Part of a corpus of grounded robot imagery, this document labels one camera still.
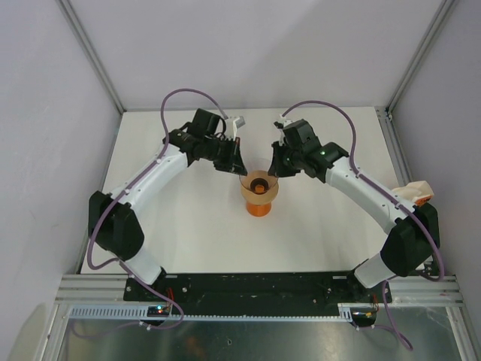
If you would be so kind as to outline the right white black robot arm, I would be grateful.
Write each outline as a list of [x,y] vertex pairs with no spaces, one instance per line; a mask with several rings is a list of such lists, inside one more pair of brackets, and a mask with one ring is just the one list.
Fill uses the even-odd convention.
[[352,300],[365,301],[376,285],[394,276],[406,277],[439,254],[439,222],[432,205],[416,205],[368,179],[342,147],[334,142],[321,144],[306,120],[281,120],[274,125],[280,139],[272,144],[270,175],[283,178],[303,172],[328,184],[367,212],[387,235],[382,249],[358,265],[354,278],[346,283]]

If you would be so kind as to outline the pink cone coffee filter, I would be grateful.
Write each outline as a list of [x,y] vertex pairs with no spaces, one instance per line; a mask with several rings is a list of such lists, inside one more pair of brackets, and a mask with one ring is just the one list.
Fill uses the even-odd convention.
[[270,160],[253,157],[245,160],[244,165],[247,175],[240,175],[239,181],[245,190],[255,194],[264,194],[277,185],[278,178],[268,174],[271,166]]

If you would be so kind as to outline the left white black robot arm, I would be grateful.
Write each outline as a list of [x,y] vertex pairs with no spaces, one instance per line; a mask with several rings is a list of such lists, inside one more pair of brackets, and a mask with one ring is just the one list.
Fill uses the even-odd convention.
[[97,191],[89,198],[89,246],[98,245],[137,277],[139,290],[149,300],[162,298],[165,270],[145,244],[139,213],[179,173],[205,159],[217,171],[245,175],[241,140],[237,131],[243,117],[222,118],[198,109],[192,121],[172,129],[163,146],[139,172],[109,193]]

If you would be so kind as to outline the orange glass flask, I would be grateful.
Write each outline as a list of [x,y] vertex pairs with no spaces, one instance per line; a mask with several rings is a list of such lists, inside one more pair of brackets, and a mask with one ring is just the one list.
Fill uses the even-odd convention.
[[269,183],[263,178],[251,181],[244,194],[246,209],[254,217],[263,217],[271,210],[271,194]]

